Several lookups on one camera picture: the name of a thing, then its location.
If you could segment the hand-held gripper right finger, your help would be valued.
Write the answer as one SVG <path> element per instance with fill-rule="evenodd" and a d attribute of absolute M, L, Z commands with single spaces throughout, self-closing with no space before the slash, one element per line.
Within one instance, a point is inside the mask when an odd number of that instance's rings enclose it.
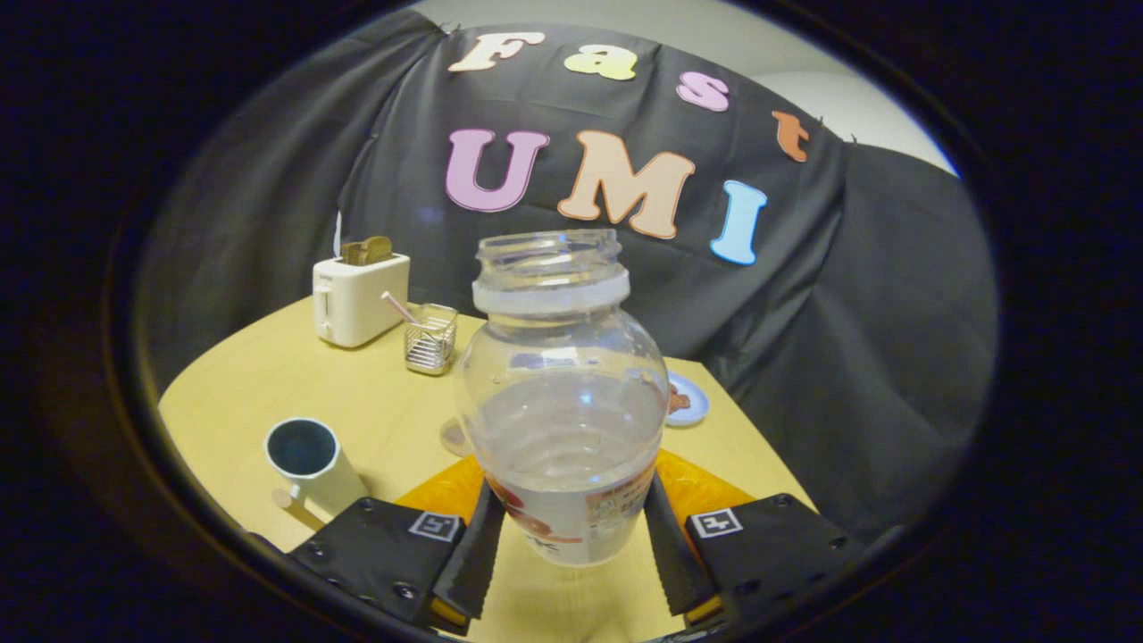
<path fill-rule="evenodd" d="M 688 626 L 783 618 L 868 549 L 799 497 L 756 499 L 668 449 L 644 514 L 669 610 Z"/>

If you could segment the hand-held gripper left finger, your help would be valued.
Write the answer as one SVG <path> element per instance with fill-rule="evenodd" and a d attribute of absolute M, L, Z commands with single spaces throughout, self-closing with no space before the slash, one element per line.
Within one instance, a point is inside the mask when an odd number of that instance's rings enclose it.
<path fill-rule="evenodd" d="M 275 554 L 294 593 L 355 636 L 461 638 L 482 617 L 504 508 L 474 456 L 395 501 L 361 497 Z"/>

